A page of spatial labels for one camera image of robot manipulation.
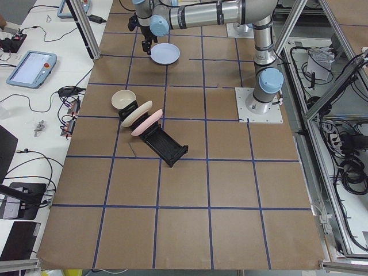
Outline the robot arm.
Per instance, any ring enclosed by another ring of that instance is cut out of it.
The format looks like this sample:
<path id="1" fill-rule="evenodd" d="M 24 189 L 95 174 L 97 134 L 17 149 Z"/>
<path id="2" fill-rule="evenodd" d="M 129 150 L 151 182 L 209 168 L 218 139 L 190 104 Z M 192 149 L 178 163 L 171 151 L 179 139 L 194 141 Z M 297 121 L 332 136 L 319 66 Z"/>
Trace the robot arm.
<path id="1" fill-rule="evenodd" d="M 133 1 L 134 15 L 128 29 L 139 27 L 144 36 L 143 51 L 151 54 L 151 45 L 175 29 L 200 26 L 249 26 L 254 34 L 254 67 L 256 85 L 246 99 L 247 109 L 254 114 L 270 111 L 273 99 L 283 85 L 284 77 L 276 69 L 278 59 L 273 42 L 273 11 L 276 1 L 209 1 L 180 4 L 178 1 Z"/>

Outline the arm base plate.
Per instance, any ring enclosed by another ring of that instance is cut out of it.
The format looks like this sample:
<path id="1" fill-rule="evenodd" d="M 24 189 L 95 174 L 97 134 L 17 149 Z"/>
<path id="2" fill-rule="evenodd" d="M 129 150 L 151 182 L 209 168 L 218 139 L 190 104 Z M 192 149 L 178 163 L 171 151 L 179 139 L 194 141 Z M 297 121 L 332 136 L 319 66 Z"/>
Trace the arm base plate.
<path id="1" fill-rule="evenodd" d="M 269 103 L 258 102 L 253 87 L 236 87 L 238 121 L 255 124 L 282 124 L 283 118 L 278 98 L 275 95 Z"/>
<path id="2" fill-rule="evenodd" d="M 226 24 L 227 36 L 230 38 L 253 39 L 254 31 L 252 24 L 240 25 L 238 23 Z"/>

